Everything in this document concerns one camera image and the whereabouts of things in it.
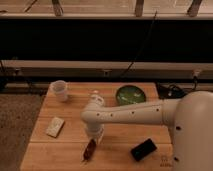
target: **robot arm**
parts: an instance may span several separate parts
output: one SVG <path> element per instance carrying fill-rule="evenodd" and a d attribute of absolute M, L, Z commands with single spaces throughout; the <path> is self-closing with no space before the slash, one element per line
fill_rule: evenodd
<path fill-rule="evenodd" d="M 103 124 L 149 124 L 167 125 L 174 123 L 174 111 L 179 100 L 159 100 L 119 107 L 104 107 L 104 99 L 93 94 L 82 112 L 86 123 L 86 133 L 91 138 L 99 138 L 103 133 Z"/>
<path fill-rule="evenodd" d="M 91 96 L 82 112 L 89 137 L 98 138 L 104 123 L 173 126 L 172 171 L 212 171 L 213 93 L 194 92 L 181 100 L 160 100 L 121 107 L 104 107 Z"/>

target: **cable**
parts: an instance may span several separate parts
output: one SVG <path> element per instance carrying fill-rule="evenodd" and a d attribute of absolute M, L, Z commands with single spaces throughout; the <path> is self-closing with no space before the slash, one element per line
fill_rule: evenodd
<path fill-rule="evenodd" d="M 24 74 L 22 76 L 23 76 L 23 78 L 25 79 L 26 83 L 29 86 L 28 92 L 29 93 L 36 92 L 36 86 L 33 84 L 33 82 L 31 81 L 31 79 L 29 77 L 25 76 Z"/>
<path fill-rule="evenodd" d="M 4 68 L 4 65 L 3 65 L 2 60 L 0 60 L 0 64 L 1 64 L 1 71 L 2 71 L 2 74 L 3 74 L 3 76 L 6 78 L 6 80 L 8 81 L 8 79 L 7 79 L 7 72 L 6 72 L 5 68 Z"/>
<path fill-rule="evenodd" d="M 24 12 L 28 12 L 37 1 L 38 0 L 31 1 L 30 4 L 24 9 Z"/>
<path fill-rule="evenodd" d="M 194 87 L 192 88 L 192 91 L 196 91 L 196 89 L 197 89 L 197 84 L 198 84 L 198 79 L 197 79 L 196 76 L 194 76 L 193 80 L 194 80 Z"/>
<path fill-rule="evenodd" d="M 135 63 L 135 61 L 137 60 L 137 58 L 143 53 L 144 48 L 145 48 L 147 42 L 149 41 L 149 39 L 150 39 L 150 37 L 152 35 L 152 30 L 153 30 L 153 26 L 154 26 L 156 17 L 157 17 L 157 11 L 155 12 L 154 18 L 153 18 L 152 23 L 150 25 L 150 28 L 148 30 L 148 34 L 147 34 L 147 36 L 146 36 L 146 38 L 145 38 L 145 40 L 144 40 L 141 48 L 139 49 L 138 53 L 136 54 L 136 56 L 134 57 L 134 59 L 132 60 L 132 62 L 129 64 L 129 66 L 118 76 L 119 78 L 125 76 L 125 74 L 130 70 L 130 68 L 132 67 L 132 65 Z"/>

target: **white cup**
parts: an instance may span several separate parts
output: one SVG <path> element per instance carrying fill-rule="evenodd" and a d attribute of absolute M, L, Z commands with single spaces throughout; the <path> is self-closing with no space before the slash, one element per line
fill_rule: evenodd
<path fill-rule="evenodd" d="M 63 80 L 58 80 L 51 83 L 51 90 L 60 102 L 65 102 L 68 99 L 67 83 Z"/>

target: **wooden table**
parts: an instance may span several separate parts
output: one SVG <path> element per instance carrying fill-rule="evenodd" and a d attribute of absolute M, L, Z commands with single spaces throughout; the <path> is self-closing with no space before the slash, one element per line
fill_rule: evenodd
<path fill-rule="evenodd" d="M 69 100 L 58 102 L 47 92 L 38 120 L 26 150 L 21 171 L 78 171 L 78 170 L 131 170 L 171 171 L 172 146 L 164 126 L 106 124 L 104 137 L 92 160 L 82 162 L 88 143 L 80 113 L 93 90 L 105 98 L 107 106 L 116 106 L 116 90 L 128 83 L 69 83 Z M 153 83 L 131 83 L 145 91 L 150 100 L 158 99 Z M 65 125 L 59 136 L 51 138 L 45 130 L 54 117 L 61 117 Z M 158 149 L 140 162 L 134 161 L 130 150 L 151 138 Z"/>

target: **black wall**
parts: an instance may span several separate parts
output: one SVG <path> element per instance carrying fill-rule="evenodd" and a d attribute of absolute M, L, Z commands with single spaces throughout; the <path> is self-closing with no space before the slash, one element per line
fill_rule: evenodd
<path fill-rule="evenodd" d="M 0 19 L 0 58 L 131 61 L 151 20 Z M 213 21 L 156 20 L 137 61 L 213 62 Z"/>

